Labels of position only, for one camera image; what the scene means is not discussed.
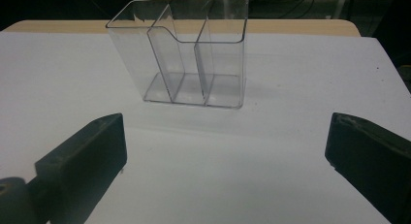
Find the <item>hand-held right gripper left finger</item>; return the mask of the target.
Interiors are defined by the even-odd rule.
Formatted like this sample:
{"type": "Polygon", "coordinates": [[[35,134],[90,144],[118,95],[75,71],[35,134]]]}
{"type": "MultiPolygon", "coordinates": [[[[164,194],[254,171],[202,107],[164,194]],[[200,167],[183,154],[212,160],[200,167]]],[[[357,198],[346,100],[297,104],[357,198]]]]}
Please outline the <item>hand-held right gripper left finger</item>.
{"type": "Polygon", "coordinates": [[[35,163],[40,224],[84,224],[127,162],[123,115],[95,119],[35,163]]]}

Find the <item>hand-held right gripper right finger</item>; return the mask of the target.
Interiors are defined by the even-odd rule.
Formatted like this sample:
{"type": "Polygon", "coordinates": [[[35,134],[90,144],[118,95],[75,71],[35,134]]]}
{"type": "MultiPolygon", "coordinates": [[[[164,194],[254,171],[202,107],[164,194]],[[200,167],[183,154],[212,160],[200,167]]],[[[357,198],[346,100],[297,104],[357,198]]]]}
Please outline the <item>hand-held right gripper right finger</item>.
{"type": "Polygon", "coordinates": [[[411,141],[335,112],[325,157],[391,224],[411,224],[411,141]]]}

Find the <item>clear plastic compartment organizer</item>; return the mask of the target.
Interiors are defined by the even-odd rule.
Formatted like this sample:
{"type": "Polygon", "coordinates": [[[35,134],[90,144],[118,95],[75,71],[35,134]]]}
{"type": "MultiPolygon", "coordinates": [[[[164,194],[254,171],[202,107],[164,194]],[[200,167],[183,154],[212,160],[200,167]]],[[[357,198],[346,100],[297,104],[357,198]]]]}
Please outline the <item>clear plastic compartment organizer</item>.
{"type": "Polygon", "coordinates": [[[106,28],[146,102],[238,109],[249,0],[134,0],[106,28]]]}

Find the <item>white table cover sheet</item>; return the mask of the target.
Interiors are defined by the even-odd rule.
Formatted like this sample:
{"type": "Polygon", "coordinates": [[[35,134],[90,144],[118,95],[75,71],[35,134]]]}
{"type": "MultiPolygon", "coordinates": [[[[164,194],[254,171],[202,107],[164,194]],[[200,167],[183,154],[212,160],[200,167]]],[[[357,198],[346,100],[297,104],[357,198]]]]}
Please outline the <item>white table cover sheet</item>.
{"type": "Polygon", "coordinates": [[[411,140],[411,93],[371,38],[251,34],[239,109],[141,98],[105,34],[0,33],[0,178],[98,117],[128,161],[87,224],[387,224],[327,161],[336,112],[411,140]]]}

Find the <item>white metal stand pole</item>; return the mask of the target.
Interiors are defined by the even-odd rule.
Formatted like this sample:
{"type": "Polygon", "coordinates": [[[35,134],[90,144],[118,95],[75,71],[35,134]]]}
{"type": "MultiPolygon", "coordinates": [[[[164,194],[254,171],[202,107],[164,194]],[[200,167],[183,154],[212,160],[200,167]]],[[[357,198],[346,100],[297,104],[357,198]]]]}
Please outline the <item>white metal stand pole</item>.
{"type": "Polygon", "coordinates": [[[341,17],[341,13],[343,10],[343,7],[345,5],[346,0],[337,0],[334,12],[332,14],[332,19],[339,19],[341,17]]]}

